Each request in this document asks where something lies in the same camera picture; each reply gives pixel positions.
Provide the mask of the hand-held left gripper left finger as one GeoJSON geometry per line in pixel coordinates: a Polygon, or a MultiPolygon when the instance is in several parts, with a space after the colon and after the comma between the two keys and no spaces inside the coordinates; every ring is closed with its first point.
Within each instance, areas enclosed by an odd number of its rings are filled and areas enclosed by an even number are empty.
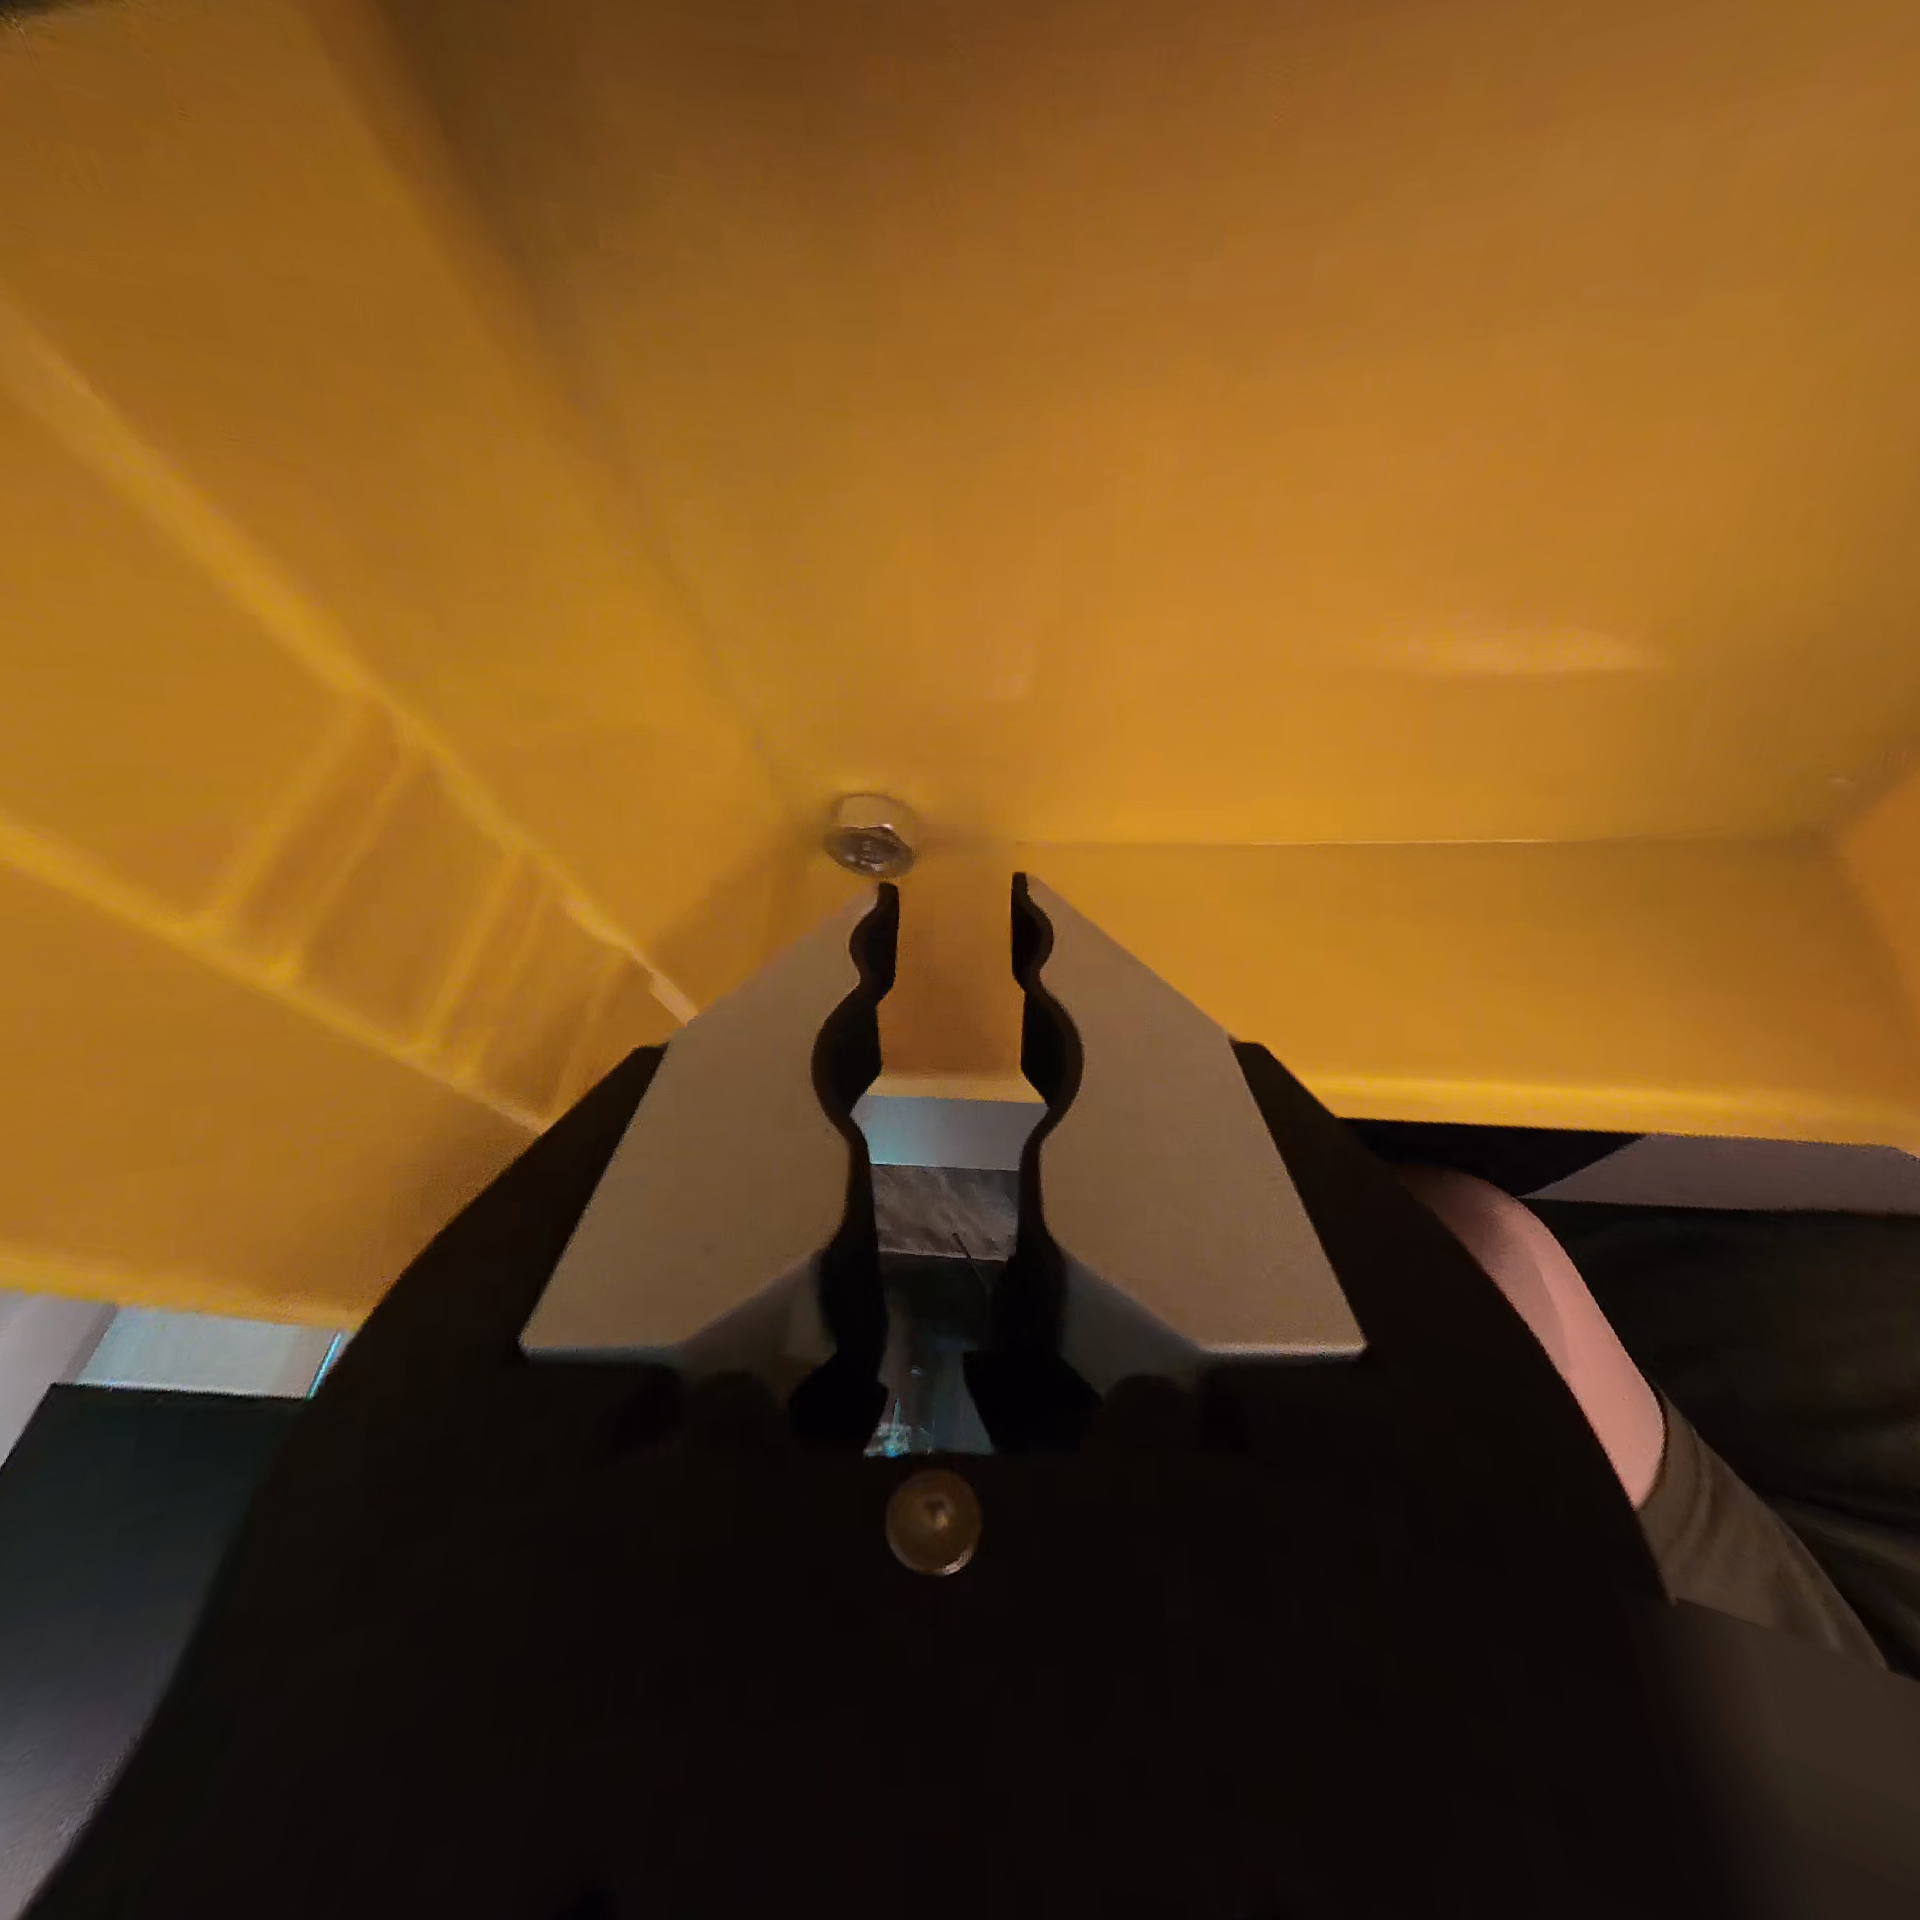
{"type": "Polygon", "coordinates": [[[882,880],[698,1011],[531,1308],[519,1354],[753,1378],[801,1446],[864,1451],[890,1403],[872,1148],[899,888],[882,880]]]}

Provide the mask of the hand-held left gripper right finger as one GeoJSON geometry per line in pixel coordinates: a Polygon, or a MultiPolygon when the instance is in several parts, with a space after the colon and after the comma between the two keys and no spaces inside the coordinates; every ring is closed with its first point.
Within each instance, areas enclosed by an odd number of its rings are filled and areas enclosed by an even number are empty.
{"type": "Polygon", "coordinates": [[[1129,1382],[1352,1364],[1363,1331],[1223,1024],[1062,888],[1011,876],[1022,1074],[1046,1114],[963,1382],[991,1451],[1072,1451],[1129,1382]]]}

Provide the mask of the silver hex nut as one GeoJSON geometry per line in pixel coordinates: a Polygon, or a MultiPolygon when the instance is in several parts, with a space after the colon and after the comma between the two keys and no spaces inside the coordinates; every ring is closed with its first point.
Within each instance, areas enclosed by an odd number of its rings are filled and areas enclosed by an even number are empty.
{"type": "Polygon", "coordinates": [[[864,880],[906,880],[921,865],[921,816],[882,791],[848,791],[827,803],[822,850],[864,880]]]}

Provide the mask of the yellow plastic bin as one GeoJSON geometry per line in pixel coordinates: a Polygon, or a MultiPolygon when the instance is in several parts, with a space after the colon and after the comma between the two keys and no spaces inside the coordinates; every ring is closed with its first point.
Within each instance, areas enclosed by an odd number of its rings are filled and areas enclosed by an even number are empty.
{"type": "Polygon", "coordinates": [[[6,3],[6,1288],[357,1326],[921,830],[1352,1116],[1918,1151],[1918,3],[6,3]]]}

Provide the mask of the person's right forearm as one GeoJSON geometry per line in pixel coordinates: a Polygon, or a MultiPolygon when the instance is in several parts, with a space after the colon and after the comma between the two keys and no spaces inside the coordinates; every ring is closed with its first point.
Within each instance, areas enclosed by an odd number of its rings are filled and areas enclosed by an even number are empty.
{"type": "Polygon", "coordinates": [[[1468,1250],[1549,1354],[1631,1510],[1644,1510],[1670,1451],[1659,1394],[1644,1382],[1549,1224],[1487,1182],[1401,1169],[1401,1183],[1468,1250]]]}

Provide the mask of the person's olive clothing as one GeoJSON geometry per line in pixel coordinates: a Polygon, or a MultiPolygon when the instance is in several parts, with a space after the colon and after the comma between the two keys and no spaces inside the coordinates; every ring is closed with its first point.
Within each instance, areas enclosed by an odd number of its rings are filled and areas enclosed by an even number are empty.
{"type": "Polygon", "coordinates": [[[1670,1601],[1699,1606],[1889,1674],[1885,1650],[1816,1565],[1808,1543],[1733,1474],[1664,1396],[1659,1449],[1629,1497],[1670,1601]]]}

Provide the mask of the black table mat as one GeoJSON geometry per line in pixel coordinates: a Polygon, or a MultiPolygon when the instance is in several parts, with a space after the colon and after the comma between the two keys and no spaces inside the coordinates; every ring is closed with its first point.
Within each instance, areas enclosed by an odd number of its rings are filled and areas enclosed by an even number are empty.
{"type": "Polygon", "coordinates": [[[83,1819],[310,1399],[58,1385],[0,1475],[6,1844],[83,1819]]]}

